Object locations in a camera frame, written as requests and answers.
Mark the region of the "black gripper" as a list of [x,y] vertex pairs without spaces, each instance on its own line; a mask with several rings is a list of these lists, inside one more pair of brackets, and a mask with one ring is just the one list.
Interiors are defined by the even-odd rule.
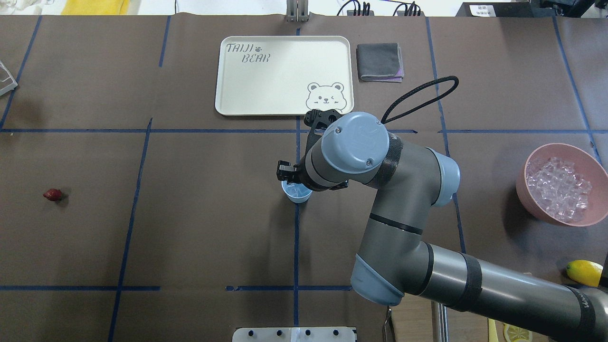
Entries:
[[326,160],[320,142],[315,143],[297,165],[278,161],[276,177],[278,181],[300,182],[315,192],[345,189],[349,184],[345,174]]

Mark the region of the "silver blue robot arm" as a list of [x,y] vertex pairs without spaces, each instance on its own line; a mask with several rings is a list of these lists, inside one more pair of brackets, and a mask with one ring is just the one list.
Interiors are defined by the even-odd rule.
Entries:
[[304,123],[305,154],[295,165],[278,162],[280,181],[315,192],[349,181],[377,190],[351,276],[359,295],[396,306],[410,294],[556,341],[607,340],[606,290],[558,285],[422,240],[430,209],[458,189],[453,159],[402,141],[362,111],[310,110]]

